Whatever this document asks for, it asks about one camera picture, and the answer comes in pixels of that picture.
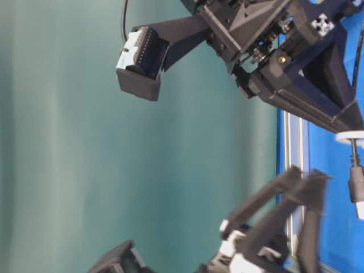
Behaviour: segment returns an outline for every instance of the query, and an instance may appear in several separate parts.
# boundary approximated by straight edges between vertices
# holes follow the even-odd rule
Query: black cable
[[[353,89],[355,92],[357,91],[357,85],[358,85],[359,65],[360,65],[360,58],[361,58],[361,54],[362,54],[363,40],[364,40],[364,19],[362,22],[362,29],[360,30],[357,55],[355,57],[355,65],[354,65]]]
[[[127,11],[127,3],[128,0],[124,0],[123,9],[121,11],[121,38],[123,39],[124,44],[127,41],[127,35],[125,30],[125,21],[126,21],[126,11]]]

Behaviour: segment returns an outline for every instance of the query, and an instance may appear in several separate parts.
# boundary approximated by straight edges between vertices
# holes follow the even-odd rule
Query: blue surface
[[[345,65],[352,78],[355,53],[361,20],[364,14],[344,21],[348,30]],[[357,97],[364,109],[363,77],[364,61],[361,62]],[[322,218],[320,243],[321,260],[340,272],[364,272],[364,222],[357,220],[354,205],[350,202],[348,179],[350,146],[335,141],[334,134],[317,126],[309,126],[311,169],[317,168],[331,177],[328,183],[325,214]]]

